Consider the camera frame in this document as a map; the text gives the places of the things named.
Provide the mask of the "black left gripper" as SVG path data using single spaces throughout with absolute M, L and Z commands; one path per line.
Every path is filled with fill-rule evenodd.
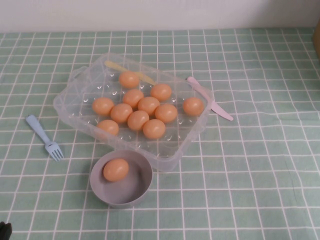
M 0 240 L 9 240 L 12 235 L 12 224 L 0 222 Z

